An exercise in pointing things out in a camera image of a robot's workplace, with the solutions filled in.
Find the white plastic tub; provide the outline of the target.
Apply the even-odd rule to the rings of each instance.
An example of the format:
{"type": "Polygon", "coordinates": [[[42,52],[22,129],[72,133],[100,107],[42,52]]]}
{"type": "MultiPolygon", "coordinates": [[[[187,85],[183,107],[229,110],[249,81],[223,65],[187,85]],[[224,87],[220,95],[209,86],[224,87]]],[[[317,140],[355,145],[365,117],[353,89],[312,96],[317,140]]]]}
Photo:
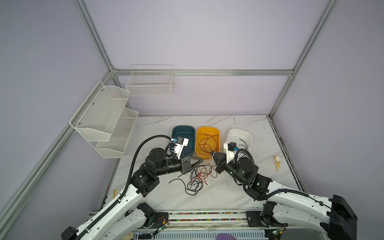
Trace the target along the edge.
{"type": "Polygon", "coordinates": [[[251,133],[240,130],[240,129],[230,129],[227,135],[226,142],[236,142],[238,148],[244,148],[247,151],[251,151],[253,137],[251,133]]]}

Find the lower white mesh shelf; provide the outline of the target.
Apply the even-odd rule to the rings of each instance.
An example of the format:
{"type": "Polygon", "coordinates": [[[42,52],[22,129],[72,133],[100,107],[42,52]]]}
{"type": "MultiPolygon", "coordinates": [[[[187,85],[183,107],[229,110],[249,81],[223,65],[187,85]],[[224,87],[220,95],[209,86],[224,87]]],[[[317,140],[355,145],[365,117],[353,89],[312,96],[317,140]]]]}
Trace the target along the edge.
{"type": "Polygon", "coordinates": [[[139,113],[123,108],[108,142],[98,142],[96,151],[104,159],[120,159],[125,154],[139,113]]]}

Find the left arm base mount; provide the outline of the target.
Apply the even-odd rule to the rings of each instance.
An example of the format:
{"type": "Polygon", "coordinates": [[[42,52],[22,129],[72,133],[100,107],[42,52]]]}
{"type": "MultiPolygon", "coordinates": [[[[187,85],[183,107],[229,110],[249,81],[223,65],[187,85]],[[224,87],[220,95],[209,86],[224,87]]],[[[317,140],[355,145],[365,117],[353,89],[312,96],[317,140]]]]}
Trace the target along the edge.
{"type": "Polygon", "coordinates": [[[140,203],[137,208],[131,212],[129,223],[136,229],[139,228],[160,228],[169,221],[169,213],[156,212],[149,204],[140,203]]]}

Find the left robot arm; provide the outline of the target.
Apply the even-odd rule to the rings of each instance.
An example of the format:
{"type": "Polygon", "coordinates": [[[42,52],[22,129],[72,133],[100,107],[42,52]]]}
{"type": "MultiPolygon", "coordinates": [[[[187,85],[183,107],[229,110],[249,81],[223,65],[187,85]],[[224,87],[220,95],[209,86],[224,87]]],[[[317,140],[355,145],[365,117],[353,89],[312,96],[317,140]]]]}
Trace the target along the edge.
{"type": "Polygon", "coordinates": [[[63,240],[120,240],[129,233],[151,227],[155,210],[145,197],[160,183],[159,176],[194,170],[203,159],[183,155],[188,145],[186,138],[170,138],[165,149],[154,148],[137,171],[131,166],[125,187],[96,215],[79,227],[68,227],[61,234],[63,240]]]}

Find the aluminium front rail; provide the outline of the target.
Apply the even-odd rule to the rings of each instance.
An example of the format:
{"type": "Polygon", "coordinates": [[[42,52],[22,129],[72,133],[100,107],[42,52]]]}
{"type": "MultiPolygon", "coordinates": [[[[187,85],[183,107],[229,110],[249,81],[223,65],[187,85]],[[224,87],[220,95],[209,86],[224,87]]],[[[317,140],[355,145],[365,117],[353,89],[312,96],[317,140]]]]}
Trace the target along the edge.
{"type": "MultiPolygon", "coordinates": [[[[172,228],[231,228],[231,227],[249,227],[246,219],[246,212],[221,211],[221,212],[168,212],[168,224],[172,228]]],[[[136,230],[133,224],[129,223],[128,215],[119,217],[117,222],[106,228],[106,234],[109,235],[113,228],[121,228],[124,231],[127,229],[136,230]]],[[[325,230],[321,227],[321,223],[327,224],[330,220],[329,213],[324,216],[316,216],[315,214],[305,213],[293,208],[282,205],[277,205],[274,208],[274,217],[278,222],[287,223],[288,227],[302,227],[319,232],[325,230]]]]}

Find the white mesh shelf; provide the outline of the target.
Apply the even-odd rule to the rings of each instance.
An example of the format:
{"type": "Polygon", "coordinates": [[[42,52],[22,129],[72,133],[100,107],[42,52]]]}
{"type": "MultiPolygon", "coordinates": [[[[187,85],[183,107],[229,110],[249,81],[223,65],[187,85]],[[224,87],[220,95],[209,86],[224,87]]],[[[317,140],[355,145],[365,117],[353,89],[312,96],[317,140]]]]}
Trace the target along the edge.
{"type": "Polygon", "coordinates": [[[108,142],[98,142],[96,151],[104,159],[120,159],[125,154],[139,113],[123,108],[108,142]]]}
{"type": "Polygon", "coordinates": [[[129,96],[125,89],[98,82],[69,124],[88,142],[107,142],[129,96]]]}

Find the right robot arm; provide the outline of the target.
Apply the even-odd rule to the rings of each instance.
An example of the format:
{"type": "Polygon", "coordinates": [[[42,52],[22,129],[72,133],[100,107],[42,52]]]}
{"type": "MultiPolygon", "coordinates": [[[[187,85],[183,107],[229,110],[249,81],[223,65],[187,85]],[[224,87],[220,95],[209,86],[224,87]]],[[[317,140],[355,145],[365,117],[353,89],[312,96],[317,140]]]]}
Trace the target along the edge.
{"type": "Polygon", "coordinates": [[[228,173],[253,201],[264,202],[260,224],[264,227],[289,224],[313,229],[331,240],[357,239],[358,217],[341,196],[311,195],[288,188],[258,173],[252,155],[245,149],[227,154],[211,152],[218,174],[228,173]]]}

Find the purple object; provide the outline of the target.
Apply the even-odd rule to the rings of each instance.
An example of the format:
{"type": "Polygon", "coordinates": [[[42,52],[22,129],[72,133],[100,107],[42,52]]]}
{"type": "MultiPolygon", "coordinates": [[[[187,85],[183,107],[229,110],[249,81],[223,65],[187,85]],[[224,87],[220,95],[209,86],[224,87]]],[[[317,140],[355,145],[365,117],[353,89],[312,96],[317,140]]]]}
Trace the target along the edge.
{"type": "Polygon", "coordinates": [[[218,234],[216,240],[236,240],[236,238],[229,234],[218,234]]]}

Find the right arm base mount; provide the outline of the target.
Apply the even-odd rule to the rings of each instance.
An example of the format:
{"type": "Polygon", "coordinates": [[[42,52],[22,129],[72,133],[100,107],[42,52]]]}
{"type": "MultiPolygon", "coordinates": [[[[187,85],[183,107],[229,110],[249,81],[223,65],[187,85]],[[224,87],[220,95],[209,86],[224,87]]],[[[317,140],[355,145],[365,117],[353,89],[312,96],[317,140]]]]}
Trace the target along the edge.
{"type": "Polygon", "coordinates": [[[287,223],[278,222],[274,217],[275,202],[267,201],[263,204],[261,211],[247,211],[246,219],[248,226],[253,227],[287,227],[287,223]]]}

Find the upper white mesh shelf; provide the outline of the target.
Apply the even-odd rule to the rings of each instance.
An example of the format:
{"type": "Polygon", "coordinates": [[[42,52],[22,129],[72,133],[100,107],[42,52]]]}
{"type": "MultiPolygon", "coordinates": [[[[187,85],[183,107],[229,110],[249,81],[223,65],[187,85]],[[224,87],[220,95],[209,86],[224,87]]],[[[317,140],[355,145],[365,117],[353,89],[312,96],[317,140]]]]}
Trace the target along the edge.
{"type": "Polygon", "coordinates": [[[69,124],[88,142],[107,142],[129,96],[125,89],[98,82],[69,124]]]}

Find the yellow plastic tub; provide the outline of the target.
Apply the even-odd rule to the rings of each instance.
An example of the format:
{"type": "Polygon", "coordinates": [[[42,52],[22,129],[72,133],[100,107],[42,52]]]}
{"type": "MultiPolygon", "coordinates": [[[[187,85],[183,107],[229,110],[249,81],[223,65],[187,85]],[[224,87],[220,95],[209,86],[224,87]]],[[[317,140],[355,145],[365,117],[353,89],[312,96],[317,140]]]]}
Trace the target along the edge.
{"type": "Polygon", "coordinates": [[[220,131],[217,128],[198,128],[195,140],[195,153],[197,157],[209,159],[211,157],[211,151],[220,151],[220,145],[220,131]]]}

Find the yellow toy figure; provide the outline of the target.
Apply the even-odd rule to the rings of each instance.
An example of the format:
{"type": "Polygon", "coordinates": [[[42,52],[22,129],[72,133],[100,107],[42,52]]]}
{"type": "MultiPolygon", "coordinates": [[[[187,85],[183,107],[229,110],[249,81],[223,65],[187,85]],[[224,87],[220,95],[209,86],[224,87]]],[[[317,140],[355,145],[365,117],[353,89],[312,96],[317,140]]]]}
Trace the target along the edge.
{"type": "Polygon", "coordinates": [[[281,168],[281,157],[274,156],[274,161],[275,161],[276,171],[278,171],[281,168]]]}

